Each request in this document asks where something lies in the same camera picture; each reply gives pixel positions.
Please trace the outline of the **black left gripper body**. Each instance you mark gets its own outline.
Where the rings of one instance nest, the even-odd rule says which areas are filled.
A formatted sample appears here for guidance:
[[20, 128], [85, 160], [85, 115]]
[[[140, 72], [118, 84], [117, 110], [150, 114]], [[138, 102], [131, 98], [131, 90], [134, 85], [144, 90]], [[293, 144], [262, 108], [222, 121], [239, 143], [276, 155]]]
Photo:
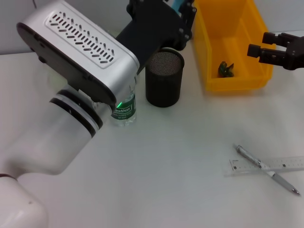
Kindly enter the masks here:
[[180, 29], [184, 23], [164, 1], [143, 0], [136, 13], [130, 16], [131, 22], [116, 40], [136, 56], [139, 69], [143, 69], [161, 48], [183, 50]]

